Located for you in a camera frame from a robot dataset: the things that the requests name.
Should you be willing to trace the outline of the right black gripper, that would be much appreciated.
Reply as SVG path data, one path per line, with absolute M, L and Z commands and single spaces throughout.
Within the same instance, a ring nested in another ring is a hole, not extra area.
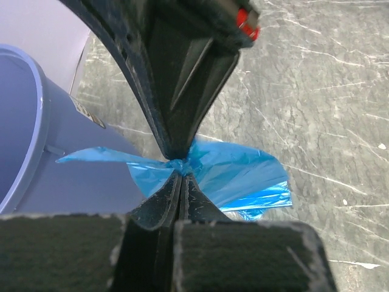
M 106 46 L 163 156 L 186 157 L 260 12 L 250 1 L 61 1 Z

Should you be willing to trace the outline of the blue plastic trash bin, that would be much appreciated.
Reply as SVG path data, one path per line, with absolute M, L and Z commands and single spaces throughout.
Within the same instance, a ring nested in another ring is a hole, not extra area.
M 49 80 L 21 49 L 1 46 L 1 213 L 126 213 L 144 199 L 126 164 L 61 163 L 75 151 L 137 150 Z

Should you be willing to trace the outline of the blue trash bag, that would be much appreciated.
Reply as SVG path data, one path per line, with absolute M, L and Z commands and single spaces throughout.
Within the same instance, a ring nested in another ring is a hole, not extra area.
M 260 219 L 266 210 L 291 207 L 288 175 L 269 153 L 240 144 L 194 141 L 185 159 L 167 162 L 143 158 L 106 147 L 86 148 L 57 160 L 122 162 L 143 195 L 149 198 L 177 171 L 192 174 L 200 191 L 222 212 L 238 212 L 246 221 Z

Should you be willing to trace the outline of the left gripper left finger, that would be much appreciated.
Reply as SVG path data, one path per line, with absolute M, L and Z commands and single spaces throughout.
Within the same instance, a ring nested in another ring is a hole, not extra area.
M 1 216 L 2 291 L 171 291 L 182 177 L 127 214 Z

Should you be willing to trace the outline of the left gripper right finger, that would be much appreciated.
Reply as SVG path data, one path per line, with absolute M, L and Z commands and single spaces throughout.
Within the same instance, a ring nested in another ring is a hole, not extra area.
M 316 231 L 300 221 L 233 221 L 182 181 L 174 227 L 174 291 L 335 291 Z

